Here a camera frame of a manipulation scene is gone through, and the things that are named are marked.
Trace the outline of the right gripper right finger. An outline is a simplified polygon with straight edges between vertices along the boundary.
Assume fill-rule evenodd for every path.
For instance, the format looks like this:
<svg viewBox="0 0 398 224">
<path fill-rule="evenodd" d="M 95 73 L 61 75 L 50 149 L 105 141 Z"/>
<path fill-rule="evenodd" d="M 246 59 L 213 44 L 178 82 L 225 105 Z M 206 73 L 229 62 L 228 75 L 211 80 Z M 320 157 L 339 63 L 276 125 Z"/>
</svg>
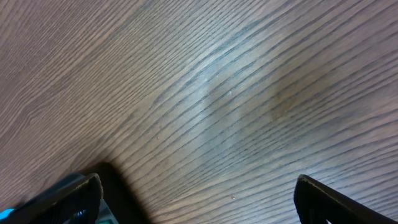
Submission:
<svg viewBox="0 0 398 224">
<path fill-rule="evenodd" d="M 294 204 L 302 224 L 397 224 L 307 175 L 297 179 Z"/>
</svg>

